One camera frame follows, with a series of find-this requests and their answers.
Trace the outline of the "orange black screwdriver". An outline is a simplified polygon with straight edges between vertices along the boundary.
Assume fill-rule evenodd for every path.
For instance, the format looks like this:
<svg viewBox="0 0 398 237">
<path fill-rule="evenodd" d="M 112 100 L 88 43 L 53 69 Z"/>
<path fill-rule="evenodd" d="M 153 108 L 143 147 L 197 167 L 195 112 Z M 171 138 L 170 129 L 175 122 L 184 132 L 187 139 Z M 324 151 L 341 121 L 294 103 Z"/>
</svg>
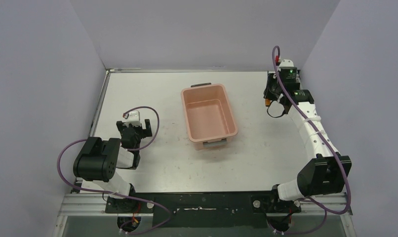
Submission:
<svg viewBox="0 0 398 237">
<path fill-rule="evenodd" d="M 269 107 L 270 104 L 271 104 L 271 100 L 265 99 L 265 106 L 266 106 L 266 107 Z"/>
</svg>

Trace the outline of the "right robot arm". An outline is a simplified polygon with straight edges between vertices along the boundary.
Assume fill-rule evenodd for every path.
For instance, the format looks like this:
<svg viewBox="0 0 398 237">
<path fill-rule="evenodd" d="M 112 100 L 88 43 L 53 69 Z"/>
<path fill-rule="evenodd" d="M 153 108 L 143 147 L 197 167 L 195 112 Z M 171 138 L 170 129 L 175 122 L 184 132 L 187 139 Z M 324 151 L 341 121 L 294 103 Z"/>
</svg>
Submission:
<svg viewBox="0 0 398 237">
<path fill-rule="evenodd" d="M 287 183 L 274 186 L 277 193 L 268 197 L 268 206 L 279 212 L 288 201 L 308 196 L 329 195 L 342 192 L 352 163 L 332 145 L 322 124 L 312 94 L 301 89 L 295 67 L 283 67 L 277 73 L 268 73 L 264 90 L 266 106 L 275 101 L 283 106 L 297 126 L 309 158 L 308 163 Z"/>
</svg>

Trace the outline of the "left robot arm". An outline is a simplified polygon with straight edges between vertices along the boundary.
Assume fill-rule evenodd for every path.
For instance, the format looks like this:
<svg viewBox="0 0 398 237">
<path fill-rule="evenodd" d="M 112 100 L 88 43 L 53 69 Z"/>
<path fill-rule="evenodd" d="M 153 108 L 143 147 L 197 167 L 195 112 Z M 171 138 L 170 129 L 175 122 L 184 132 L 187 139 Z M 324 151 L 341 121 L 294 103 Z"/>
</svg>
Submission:
<svg viewBox="0 0 398 237">
<path fill-rule="evenodd" d="M 116 169 L 135 170 L 140 162 L 141 140 L 152 137 L 149 119 L 145 125 L 138 120 L 117 121 L 120 138 L 102 140 L 89 137 L 75 159 L 73 173 L 85 181 L 94 182 L 103 190 L 109 191 L 106 212 L 132 213 L 141 203 L 130 194 L 135 193 L 134 186 L 125 181 Z"/>
</svg>

